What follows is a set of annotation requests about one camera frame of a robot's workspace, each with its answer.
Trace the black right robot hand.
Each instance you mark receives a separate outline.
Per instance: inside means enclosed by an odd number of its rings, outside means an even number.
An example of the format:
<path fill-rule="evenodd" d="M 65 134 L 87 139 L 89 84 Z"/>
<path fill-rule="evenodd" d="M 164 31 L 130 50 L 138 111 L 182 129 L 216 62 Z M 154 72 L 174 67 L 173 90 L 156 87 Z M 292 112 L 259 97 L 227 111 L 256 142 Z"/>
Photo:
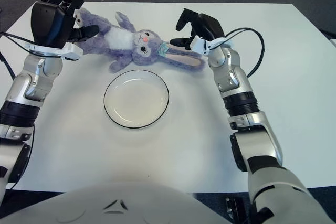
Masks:
<path fill-rule="evenodd" d="M 209 15 L 197 13 L 185 8 L 176 24 L 176 30 L 182 30 L 187 24 L 191 25 L 188 38 L 173 38 L 170 44 L 198 54 L 214 58 L 225 58 L 221 49 L 225 34 L 219 21 Z"/>

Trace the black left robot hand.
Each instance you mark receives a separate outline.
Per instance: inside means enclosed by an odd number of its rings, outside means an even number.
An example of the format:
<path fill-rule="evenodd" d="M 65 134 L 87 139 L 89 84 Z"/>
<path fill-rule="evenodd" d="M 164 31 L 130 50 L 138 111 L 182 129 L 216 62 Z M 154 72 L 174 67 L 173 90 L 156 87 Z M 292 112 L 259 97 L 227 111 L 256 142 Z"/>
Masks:
<path fill-rule="evenodd" d="M 75 11 L 84 0 L 39 0 L 32 7 L 31 32 L 34 43 L 27 43 L 31 54 L 45 58 L 76 61 L 83 50 L 75 43 L 86 41 L 99 32 L 97 25 L 75 28 Z"/>

